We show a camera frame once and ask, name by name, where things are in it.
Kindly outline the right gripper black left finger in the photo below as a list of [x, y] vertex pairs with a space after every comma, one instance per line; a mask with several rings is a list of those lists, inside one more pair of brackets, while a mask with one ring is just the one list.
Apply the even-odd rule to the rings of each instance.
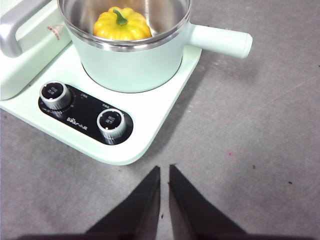
[[89, 234], [156, 234], [161, 203], [161, 171], [155, 166]]

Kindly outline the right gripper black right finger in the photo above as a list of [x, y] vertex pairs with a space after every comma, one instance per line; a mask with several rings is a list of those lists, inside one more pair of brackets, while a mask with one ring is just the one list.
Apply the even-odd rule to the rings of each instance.
[[169, 209], [174, 234], [245, 234], [181, 173], [169, 166]]

